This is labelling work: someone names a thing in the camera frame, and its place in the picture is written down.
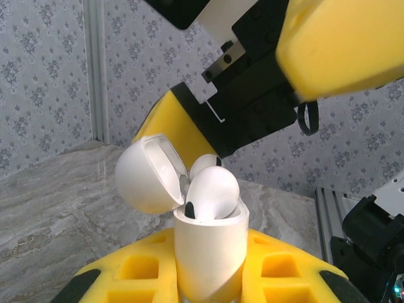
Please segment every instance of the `wall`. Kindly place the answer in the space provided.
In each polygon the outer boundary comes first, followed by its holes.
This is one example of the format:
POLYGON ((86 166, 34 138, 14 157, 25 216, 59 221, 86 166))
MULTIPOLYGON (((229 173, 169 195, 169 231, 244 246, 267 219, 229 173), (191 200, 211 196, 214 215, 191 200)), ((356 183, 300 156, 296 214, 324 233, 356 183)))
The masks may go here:
POLYGON ((0 178, 91 137, 81 0, 0 0, 0 178))
MULTIPOLYGON (((197 24, 179 32, 143 1, 104 1, 109 131, 128 146, 152 104, 185 81, 200 101, 200 72, 219 56, 197 24)), ((368 194, 403 168, 404 80, 320 102, 318 134, 296 124, 226 159, 237 177, 312 196, 317 186, 368 194)))

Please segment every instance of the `marble surface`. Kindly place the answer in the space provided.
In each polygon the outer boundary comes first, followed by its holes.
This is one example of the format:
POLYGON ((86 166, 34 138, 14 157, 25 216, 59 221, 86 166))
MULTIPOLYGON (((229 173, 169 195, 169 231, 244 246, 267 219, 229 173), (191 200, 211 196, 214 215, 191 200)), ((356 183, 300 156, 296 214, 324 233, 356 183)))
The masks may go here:
MULTIPOLYGON (((0 181, 0 302, 49 302, 84 265, 173 226, 118 196, 122 151, 92 141, 0 181)), ((321 256, 313 199, 240 185, 252 229, 321 256)))

